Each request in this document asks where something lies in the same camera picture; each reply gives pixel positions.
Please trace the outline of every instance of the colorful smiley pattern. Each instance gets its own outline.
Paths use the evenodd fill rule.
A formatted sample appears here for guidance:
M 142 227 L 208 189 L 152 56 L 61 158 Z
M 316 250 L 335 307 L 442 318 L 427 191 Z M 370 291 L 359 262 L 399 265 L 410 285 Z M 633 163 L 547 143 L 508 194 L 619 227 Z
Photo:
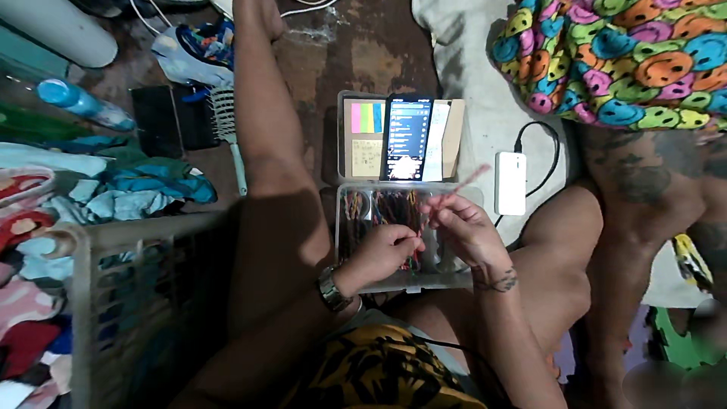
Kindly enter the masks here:
M 727 130 L 725 19 L 718 0 L 522 0 L 492 57 L 539 114 Z

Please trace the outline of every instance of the white power bank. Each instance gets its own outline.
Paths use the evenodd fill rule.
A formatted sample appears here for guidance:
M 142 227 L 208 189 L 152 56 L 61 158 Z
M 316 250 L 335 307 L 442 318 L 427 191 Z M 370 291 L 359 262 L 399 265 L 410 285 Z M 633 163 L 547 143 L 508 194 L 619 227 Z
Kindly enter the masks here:
M 499 152 L 495 155 L 495 212 L 525 214 L 527 161 L 524 154 Z

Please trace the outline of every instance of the hand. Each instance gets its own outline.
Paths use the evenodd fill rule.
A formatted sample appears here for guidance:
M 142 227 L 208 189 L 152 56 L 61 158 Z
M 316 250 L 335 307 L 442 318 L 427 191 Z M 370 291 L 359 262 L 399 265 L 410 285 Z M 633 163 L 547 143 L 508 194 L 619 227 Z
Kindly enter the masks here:
M 482 207 L 464 197 L 435 196 L 421 206 L 429 226 L 444 235 L 454 253 L 470 267 L 509 269 L 513 263 L 499 233 Z
M 386 224 L 374 227 L 334 272 L 333 282 L 345 297 L 394 274 L 415 250 L 424 251 L 422 239 L 409 227 Z

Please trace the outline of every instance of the pink sticky note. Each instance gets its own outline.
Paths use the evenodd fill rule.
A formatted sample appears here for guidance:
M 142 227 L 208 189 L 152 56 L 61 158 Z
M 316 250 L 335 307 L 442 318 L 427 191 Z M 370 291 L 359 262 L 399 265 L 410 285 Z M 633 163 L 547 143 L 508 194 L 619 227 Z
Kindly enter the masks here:
M 351 104 L 351 133 L 361 133 L 361 104 Z

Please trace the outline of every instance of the silver watch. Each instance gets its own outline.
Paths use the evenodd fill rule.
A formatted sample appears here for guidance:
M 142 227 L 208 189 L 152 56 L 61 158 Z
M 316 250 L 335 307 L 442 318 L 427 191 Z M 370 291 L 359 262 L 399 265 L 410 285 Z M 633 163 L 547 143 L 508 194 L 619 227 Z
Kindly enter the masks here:
M 321 291 L 321 298 L 328 309 L 333 312 L 343 311 L 353 302 L 353 297 L 346 298 L 333 283 L 333 271 L 338 266 L 326 267 L 318 278 L 318 289 Z

